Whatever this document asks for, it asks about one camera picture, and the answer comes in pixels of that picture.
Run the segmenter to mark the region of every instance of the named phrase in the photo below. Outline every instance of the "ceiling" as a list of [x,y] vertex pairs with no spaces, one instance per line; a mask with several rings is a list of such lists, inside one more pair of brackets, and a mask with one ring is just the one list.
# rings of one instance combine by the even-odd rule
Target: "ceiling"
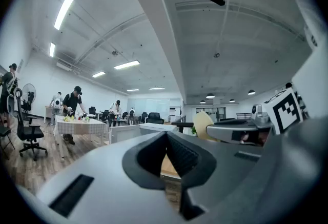
[[[178,91],[170,65],[138,0],[74,0],[60,30],[54,28],[64,0],[33,0],[33,45],[76,74],[121,92],[165,87]],[[114,66],[138,60],[137,67]],[[106,75],[93,78],[99,71]]]
[[[64,0],[33,1],[35,49],[49,54],[53,42],[55,57],[75,73],[121,92],[178,91],[172,61],[141,0],[75,0],[60,31],[53,26]],[[171,21],[179,27],[174,35],[188,105],[208,93],[227,104],[248,98],[250,89],[261,93],[279,87],[311,53],[294,0],[226,0],[223,7],[208,0],[164,3],[175,10]],[[114,69],[132,60],[140,65]],[[92,78],[98,71],[106,75]]]

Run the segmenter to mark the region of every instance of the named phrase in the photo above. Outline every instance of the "wooden floor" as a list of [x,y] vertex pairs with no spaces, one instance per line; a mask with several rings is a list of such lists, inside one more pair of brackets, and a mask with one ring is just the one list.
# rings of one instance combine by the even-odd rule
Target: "wooden floor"
[[[54,174],[72,164],[75,160],[79,159],[89,151],[100,146],[100,138],[97,135],[93,135],[93,141],[91,142],[91,135],[73,135],[75,145],[71,145],[63,141],[63,148],[67,150],[68,156],[61,161],[59,155],[59,146],[55,143],[53,135],[54,126],[48,125],[48,122],[44,124],[44,120],[41,118],[34,119],[35,125],[40,125],[41,130],[45,137],[39,139],[39,145],[44,147],[48,151],[48,156],[45,155],[43,150],[35,150],[37,153],[37,161],[33,160],[32,150],[23,152],[23,157],[20,157],[19,150],[23,148],[23,142],[17,137],[17,119],[14,119],[12,124],[10,139],[14,144],[16,150],[9,144],[5,152],[9,156],[9,160],[4,159],[2,155],[2,161],[7,168],[8,174],[13,181],[28,189],[32,194],[36,194],[41,186]],[[8,143],[7,137],[1,138],[1,145],[5,146]],[[166,165],[167,171],[170,174],[174,174],[175,170],[170,167],[170,161],[165,160],[163,165]],[[166,195],[170,203],[177,210],[179,209],[180,202],[180,180],[172,179],[169,177],[163,177],[163,180],[167,184]]]

